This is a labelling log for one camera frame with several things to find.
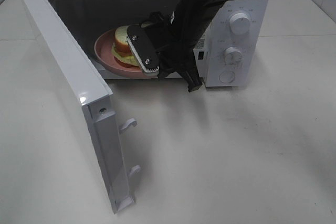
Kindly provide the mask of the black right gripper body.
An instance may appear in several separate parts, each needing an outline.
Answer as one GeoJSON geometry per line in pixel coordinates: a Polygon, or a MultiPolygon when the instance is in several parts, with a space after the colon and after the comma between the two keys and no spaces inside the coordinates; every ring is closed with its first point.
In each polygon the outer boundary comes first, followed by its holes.
{"type": "Polygon", "coordinates": [[[225,0],[179,0],[170,17],[160,22],[150,38],[159,49],[158,78],[197,69],[193,49],[225,0]]]}

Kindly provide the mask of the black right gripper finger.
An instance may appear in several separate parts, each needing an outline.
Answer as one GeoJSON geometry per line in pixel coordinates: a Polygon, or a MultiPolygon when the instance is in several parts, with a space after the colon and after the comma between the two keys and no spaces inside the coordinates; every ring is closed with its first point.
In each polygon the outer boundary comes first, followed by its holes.
{"type": "Polygon", "coordinates": [[[199,77],[199,73],[197,69],[187,69],[185,71],[181,71],[181,77],[188,84],[188,92],[193,92],[198,90],[202,86],[202,80],[199,77]]]}
{"type": "Polygon", "coordinates": [[[145,30],[139,25],[130,25],[127,28],[127,42],[143,74],[156,77],[159,74],[160,62],[145,30]]]}

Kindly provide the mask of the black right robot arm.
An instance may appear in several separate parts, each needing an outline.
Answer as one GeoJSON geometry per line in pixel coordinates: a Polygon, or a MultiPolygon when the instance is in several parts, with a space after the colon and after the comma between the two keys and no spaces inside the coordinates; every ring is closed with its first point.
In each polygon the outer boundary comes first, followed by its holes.
{"type": "Polygon", "coordinates": [[[127,28],[127,42],[142,72],[159,79],[177,72],[193,92],[202,86],[193,49],[218,10],[234,0],[179,0],[170,17],[151,13],[152,24],[127,28]]]}

